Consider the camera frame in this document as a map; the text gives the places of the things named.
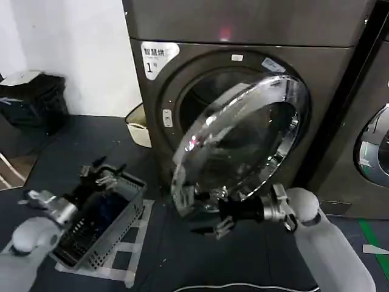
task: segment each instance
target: dryer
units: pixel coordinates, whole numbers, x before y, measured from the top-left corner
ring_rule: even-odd
[[[306,184],[328,214],[389,219],[388,56],[386,36]]]
[[[372,2],[123,0],[164,184],[170,185],[176,167],[173,153],[207,105],[248,78],[272,73],[291,75],[309,90],[300,138],[274,176],[288,186],[338,87]]]

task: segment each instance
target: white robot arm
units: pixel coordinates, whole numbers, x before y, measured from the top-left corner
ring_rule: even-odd
[[[197,200],[196,204],[187,204],[186,206],[191,208],[189,209],[180,203],[196,199],[185,201],[180,196],[188,193],[175,194],[179,194],[175,202],[180,214],[183,217],[190,214],[189,218],[193,218],[195,213],[191,213],[191,210],[194,206],[201,206],[200,201]],[[212,231],[217,238],[229,233],[240,220],[283,223],[286,230],[293,233],[297,248],[321,292],[376,291],[369,271],[340,229],[327,219],[312,192],[300,188],[285,191],[281,184],[274,184],[270,196],[251,197],[245,201],[219,198],[218,204],[222,222]]]
[[[0,254],[0,291],[28,292],[39,266],[61,235],[59,225],[48,218],[36,217],[22,223]]]
[[[340,229],[305,189],[286,191],[294,210],[294,237],[321,292],[375,292],[374,280]]]

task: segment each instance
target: gray plastic basket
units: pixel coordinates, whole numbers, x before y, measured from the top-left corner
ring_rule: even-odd
[[[102,172],[113,172],[115,169],[104,165]],[[115,187],[109,193],[97,195],[97,202],[103,198],[115,200],[126,204],[114,221],[102,232],[94,230],[95,226],[91,222],[98,221],[97,216],[102,219],[104,212],[86,212],[77,219],[65,232],[60,240],[60,244],[51,253],[51,257],[58,263],[69,269],[77,269],[80,266],[96,270],[104,264],[108,255],[112,252],[130,227],[140,218],[143,212],[143,193],[146,191],[146,184],[131,176],[122,173]]]

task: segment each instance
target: dark gray floor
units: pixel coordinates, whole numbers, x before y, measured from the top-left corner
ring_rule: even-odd
[[[190,233],[173,212],[169,199],[160,195],[150,150],[132,142],[123,119],[72,117],[62,134],[41,153],[24,189],[70,192],[78,183],[81,165],[103,155],[108,155],[108,163],[113,165],[128,162],[126,171],[144,179],[148,183],[146,198],[156,200],[131,291],[167,292],[186,285],[230,282],[301,290],[315,287],[293,236],[280,226],[245,222],[220,242]],[[1,246],[8,243],[17,225],[38,215],[16,204],[22,190],[0,193]],[[365,238],[357,222],[343,219],[335,222],[373,274],[378,292],[388,291],[374,256],[362,254]],[[54,270],[54,265],[52,259],[42,264],[32,292],[128,291],[122,282],[60,273]],[[235,287],[224,291],[254,289]]]

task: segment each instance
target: sticker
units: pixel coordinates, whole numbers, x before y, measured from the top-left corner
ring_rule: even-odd
[[[162,120],[164,122],[165,128],[172,128],[173,127],[173,119],[171,118],[171,110],[170,109],[163,109],[162,110]]]
[[[231,55],[231,61],[243,61],[243,55]]]
[[[140,47],[143,67],[148,80],[157,78],[159,72],[180,52],[176,43],[144,41]]]
[[[282,67],[280,64],[274,62],[270,58],[265,58],[265,60],[263,60],[263,62],[262,62],[262,66],[264,66],[266,69],[268,69],[272,72],[283,73],[286,71],[286,69],[284,67]]]

